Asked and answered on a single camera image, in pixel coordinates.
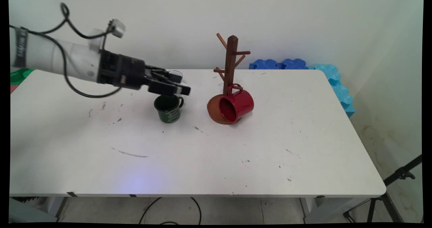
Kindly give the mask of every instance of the wooden peg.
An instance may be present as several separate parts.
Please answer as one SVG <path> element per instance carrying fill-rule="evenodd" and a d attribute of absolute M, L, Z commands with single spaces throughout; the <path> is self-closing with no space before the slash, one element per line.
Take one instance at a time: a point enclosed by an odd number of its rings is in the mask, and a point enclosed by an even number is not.
<path fill-rule="evenodd" d="M 239 52 L 234 52 L 234 55 L 242 55 L 242 54 L 250 54 L 250 51 L 239 51 Z"/>
<path fill-rule="evenodd" d="M 222 38 L 222 36 L 219 33 L 216 33 L 217 38 L 220 40 L 220 42 L 222 42 L 222 45 L 225 47 L 226 49 L 226 43 L 224 41 L 224 39 Z"/>
<path fill-rule="evenodd" d="M 225 77 L 223 77 L 223 74 L 221 72 L 219 72 L 220 77 L 222 78 L 222 80 L 225 80 Z"/>
<path fill-rule="evenodd" d="M 238 61 L 237 61 L 237 63 L 236 63 L 236 67 L 237 67 L 237 65 L 239 65 L 240 64 L 240 62 L 245 58 L 246 56 L 245 55 L 243 55 Z"/>
<path fill-rule="evenodd" d="M 217 68 L 215 68 L 213 70 L 213 72 L 216 72 L 216 73 L 226 73 L 226 71 L 224 69 L 217 69 Z"/>

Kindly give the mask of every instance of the white table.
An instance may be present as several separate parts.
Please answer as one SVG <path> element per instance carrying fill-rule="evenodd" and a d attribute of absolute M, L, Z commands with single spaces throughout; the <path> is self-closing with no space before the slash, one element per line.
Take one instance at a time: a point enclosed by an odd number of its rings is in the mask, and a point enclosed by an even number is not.
<path fill-rule="evenodd" d="M 181 72 L 192 90 L 170 124 L 159 120 L 146 86 L 90 99 L 61 75 L 31 73 L 10 96 L 9 195 L 335 198 L 315 210 L 308 199 L 305 221 L 319 222 L 355 198 L 384 194 L 321 71 L 236 70 L 234 82 L 255 108 L 234 125 L 207 113 L 222 92 L 218 74 Z M 89 94 L 114 89 L 71 82 Z"/>

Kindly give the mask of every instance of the tiled floor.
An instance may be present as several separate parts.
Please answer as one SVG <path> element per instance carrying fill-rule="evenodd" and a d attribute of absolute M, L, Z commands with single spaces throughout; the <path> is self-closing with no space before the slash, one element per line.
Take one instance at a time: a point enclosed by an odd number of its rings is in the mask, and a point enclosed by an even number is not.
<path fill-rule="evenodd" d="M 59 222 L 137 224 L 147 205 L 156 198 L 68 198 Z M 202 225 L 302 224 L 299 199 L 291 198 L 196 198 Z M 365 222 L 369 203 L 351 212 L 357 222 Z M 162 198 L 147 211 L 142 224 L 174 221 L 198 224 L 199 212 L 190 198 Z M 377 202 L 374 222 L 390 222 L 382 202 Z M 342 215 L 330 223 L 345 223 Z"/>

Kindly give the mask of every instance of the wooden mug tree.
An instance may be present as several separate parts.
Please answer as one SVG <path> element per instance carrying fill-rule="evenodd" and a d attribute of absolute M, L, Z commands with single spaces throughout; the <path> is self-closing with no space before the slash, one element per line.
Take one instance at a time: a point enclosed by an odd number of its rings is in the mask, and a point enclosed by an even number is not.
<path fill-rule="evenodd" d="M 250 54 L 250 51 L 238 52 L 237 44 L 239 42 L 239 39 L 234 35 L 228 38 L 228 43 L 225 43 L 219 33 L 217 33 L 216 36 L 219 38 L 220 42 L 222 42 L 222 45 L 226 49 L 225 69 L 220 69 L 219 67 L 216 67 L 213 70 L 214 72 L 219 73 L 220 77 L 223 80 L 223 94 L 216 95 L 210 99 L 210 101 L 207 103 L 207 111 L 209 112 L 209 115 L 211 119 L 213 119 L 213 121 L 220 124 L 230 124 L 224 119 L 224 117 L 220 113 L 219 98 L 221 96 L 228 95 L 228 86 L 232 85 L 234 80 L 234 69 L 246 57 L 246 54 Z M 236 62 L 237 55 L 243 56 Z M 243 88 L 239 86 L 233 86 L 233 89 L 242 90 Z"/>

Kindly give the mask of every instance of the black cable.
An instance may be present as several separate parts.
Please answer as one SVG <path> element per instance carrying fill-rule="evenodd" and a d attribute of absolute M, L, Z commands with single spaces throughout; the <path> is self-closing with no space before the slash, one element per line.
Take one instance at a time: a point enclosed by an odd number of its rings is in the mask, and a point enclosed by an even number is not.
<path fill-rule="evenodd" d="M 144 216 L 145 216 L 145 214 L 147 213 L 147 211 L 148 211 L 148 209 L 155 203 L 155 202 L 157 202 L 159 199 L 161 199 L 162 197 L 159 197 L 159 198 L 157 198 L 155 201 L 153 201 L 146 209 L 145 209 L 145 211 L 144 211 L 144 213 L 142 214 L 142 216 L 141 216 L 141 219 L 139 220 L 139 225 L 141 224 L 141 222 L 142 222 L 142 219 L 144 218 Z M 199 222 L 198 222 L 198 225 L 201 225 L 201 208 L 199 207 L 199 204 L 198 204 L 198 202 L 194 199 L 194 198 L 192 198 L 192 197 L 190 197 L 194 202 L 195 202 L 195 204 L 196 204 L 196 206 L 198 207 L 198 210 L 199 210 Z M 176 222 L 173 222 L 173 221 L 165 221 L 165 222 L 162 222 L 162 223 L 160 223 L 159 225 L 164 225 L 164 224 L 174 224 L 174 225 L 178 225 Z"/>
<path fill-rule="evenodd" d="M 63 21 L 57 26 L 57 27 L 55 27 L 55 28 L 53 28 L 53 29 L 51 29 L 51 30 L 49 30 L 49 31 L 41 31 L 41 32 L 39 32 L 39 33 L 42 33 L 42 34 L 48 34 L 48 33 L 51 33 L 51 32 L 54 32 L 54 31 L 57 31 L 58 29 L 60 29 L 64 24 L 66 23 L 66 19 L 63 19 Z"/>
<path fill-rule="evenodd" d="M 92 36 L 86 36 L 84 34 L 82 34 L 75 26 L 74 24 L 72 24 L 72 22 L 69 20 L 69 8 L 66 6 L 65 3 L 60 3 L 60 9 L 61 9 L 61 13 L 63 14 L 64 20 L 69 24 L 69 26 L 72 28 L 72 30 L 74 30 L 74 32 L 76 32 L 80 37 L 85 38 L 85 39 L 94 39 L 94 38 L 98 38 L 101 36 L 106 36 L 109 33 L 112 33 L 114 31 L 114 29 L 112 28 L 110 31 L 105 31 L 104 33 L 101 34 L 97 34 L 97 35 L 92 35 Z"/>
<path fill-rule="evenodd" d="M 198 225 L 201 225 L 201 208 L 199 207 L 198 202 L 194 198 L 192 198 L 192 197 L 190 197 L 190 198 L 196 203 L 196 206 L 198 207 L 198 210 L 199 210 L 199 222 L 198 222 Z"/>
<path fill-rule="evenodd" d="M 77 28 L 75 28 L 74 25 L 69 20 L 69 8 L 66 6 L 65 3 L 60 3 L 60 9 L 61 9 L 61 12 L 62 12 L 62 14 L 64 16 L 64 19 L 63 19 L 63 21 L 57 27 L 55 27 L 55 28 L 53 28 L 53 29 L 51 29 L 49 31 L 43 31 L 43 32 L 36 32 L 36 31 L 30 31 L 30 30 L 28 30 L 28 33 L 45 37 L 46 39 L 49 39 L 52 42 L 54 42 L 60 48 L 61 54 L 63 56 L 63 75 L 64 75 L 64 79 L 66 80 L 66 83 L 69 85 L 69 87 L 74 92 L 76 92 L 76 93 L 78 93 L 78 94 L 80 94 L 81 96 L 84 96 L 84 97 L 103 98 L 103 97 L 111 96 L 111 95 L 117 93 L 118 91 L 120 91 L 121 87 L 119 87 L 116 90 L 114 90 L 114 91 L 112 91 L 110 93 L 107 93 L 107 94 L 103 94 L 103 95 L 89 95 L 89 94 L 83 93 L 82 91 L 78 90 L 77 88 L 75 88 L 71 84 L 71 82 L 69 81 L 69 79 L 67 77 L 68 76 L 68 72 L 67 72 L 68 70 L 66 68 L 67 67 L 66 53 L 64 52 L 63 47 L 55 39 L 53 39 L 52 37 L 47 36 L 45 34 L 51 33 L 51 32 L 54 32 L 54 31 L 58 30 L 59 28 L 61 28 L 67 22 L 69 24 L 69 26 L 72 28 L 72 30 L 74 30 L 74 32 L 76 32 L 80 37 L 83 37 L 85 39 L 93 39 L 93 38 L 98 38 L 98 37 L 104 36 L 103 45 L 102 45 L 102 49 L 104 49 L 105 48 L 105 41 L 106 41 L 107 34 L 111 33 L 112 30 L 109 31 L 109 26 L 108 26 L 107 29 L 106 29 L 106 31 L 104 33 L 93 35 L 93 36 L 86 36 L 86 35 L 82 34 L 80 31 L 78 31 Z"/>
<path fill-rule="evenodd" d="M 160 223 L 159 225 L 165 225 L 165 224 L 174 224 L 174 225 L 178 225 L 177 223 L 173 222 L 173 221 L 165 221 Z"/>
<path fill-rule="evenodd" d="M 159 197 L 159 198 L 157 198 L 155 201 L 153 201 L 145 210 L 144 210 L 144 213 L 142 214 L 142 216 L 141 216 L 141 219 L 139 219 L 139 225 L 141 224 L 141 222 L 142 222 L 142 219 L 144 218 L 144 216 L 145 216 L 145 213 L 147 213 L 147 210 L 155 203 L 155 202 L 157 202 L 159 199 L 161 199 L 162 197 Z"/>

